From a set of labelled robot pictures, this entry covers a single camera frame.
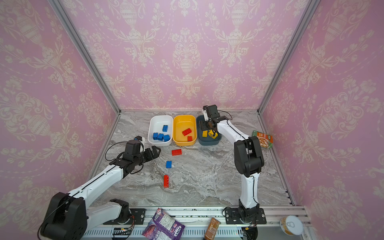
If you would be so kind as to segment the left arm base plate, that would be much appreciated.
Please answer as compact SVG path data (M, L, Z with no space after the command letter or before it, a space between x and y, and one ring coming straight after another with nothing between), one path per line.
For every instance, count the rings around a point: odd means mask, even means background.
M120 225L142 225L145 219L146 209L122 210L117 223Z

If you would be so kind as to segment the white plastic container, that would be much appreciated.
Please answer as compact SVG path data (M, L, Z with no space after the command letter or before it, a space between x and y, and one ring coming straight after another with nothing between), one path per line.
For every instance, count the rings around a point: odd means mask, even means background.
M148 131L148 142L151 145L157 146L157 147L169 146L173 140L173 120L174 120L173 117L169 115L159 115L159 116L152 117L150 120L150 126ZM163 125L169 126L169 129L166 133L162 131ZM153 133L170 135L171 140L168 142L154 140Z

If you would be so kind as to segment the yellow long lego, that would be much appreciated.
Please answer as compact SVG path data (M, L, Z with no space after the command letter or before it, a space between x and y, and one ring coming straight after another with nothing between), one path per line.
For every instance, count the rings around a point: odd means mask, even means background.
M212 139L216 139L219 135L218 133L214 132L214 131L209 131L208 132L208 135L212 138Z

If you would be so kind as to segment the red long lego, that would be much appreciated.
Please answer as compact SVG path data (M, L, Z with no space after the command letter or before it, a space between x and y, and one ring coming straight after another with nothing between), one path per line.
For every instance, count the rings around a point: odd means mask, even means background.
M191 133L192 133L192 130L191 130L190 128L188 128L188 129L182 131L182 134L183 134L184 136L187 136L187 135L189 135L189 134L191 134Z

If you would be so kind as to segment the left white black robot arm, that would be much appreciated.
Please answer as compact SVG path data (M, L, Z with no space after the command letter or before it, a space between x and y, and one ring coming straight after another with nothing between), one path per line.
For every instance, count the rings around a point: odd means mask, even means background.
M37 237L51 240L79 240L84 233L106 222L124 225L134 220L129 203L112 199L108 203L92 207L92 203L109 187L135 174L137 166L157 159L161 149L152 146L144 149L140 141L129 141L126 152L120 153L98 175L68 193L55 194L49 203Z

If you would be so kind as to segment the yellow plastic container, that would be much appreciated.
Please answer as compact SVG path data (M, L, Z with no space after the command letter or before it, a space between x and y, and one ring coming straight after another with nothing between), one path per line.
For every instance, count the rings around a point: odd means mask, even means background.
M182 131L190 128L192 133L184 136ZM192 136L193 140L188 142L188 136ZM179 115L174 118L173 122L173 141L177 146L192 146L197 140L196 118L192 115Z

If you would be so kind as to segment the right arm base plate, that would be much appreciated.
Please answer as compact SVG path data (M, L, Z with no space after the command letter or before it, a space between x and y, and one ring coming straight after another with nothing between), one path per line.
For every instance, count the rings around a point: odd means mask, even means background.
M262 208L230 208L226 207L222 211L227 225L265 225L267 224L266 214Z

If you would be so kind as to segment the dark teal plastic container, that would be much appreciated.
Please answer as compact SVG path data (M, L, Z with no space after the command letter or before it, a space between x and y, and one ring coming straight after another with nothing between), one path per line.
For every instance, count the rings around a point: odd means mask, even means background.
M209 135L205 138L203 137L203 131L200 127L200 123L204 121L204 116L203 115L199 115L197 118L196 118L196 125L197 125L197 135L198 135L198 142L202 145L202 146L214 146L214 145L218 145L219 142L221 141L222 139L222 135L218 135L215 139L213 139L212 137L210 137Z

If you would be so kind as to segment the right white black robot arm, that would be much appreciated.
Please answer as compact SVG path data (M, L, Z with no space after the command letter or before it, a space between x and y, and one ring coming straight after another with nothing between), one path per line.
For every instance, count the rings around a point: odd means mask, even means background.
M234 147L234 163L241 175L241 195L238 213L227 217L227 223L237 224L239 222L237 218L239 218L246 224L266 224L265 213L258 199L258 181L265 165L258 137L241 132L225 117L200 121L197 126L201 131L212 130L222 135Z

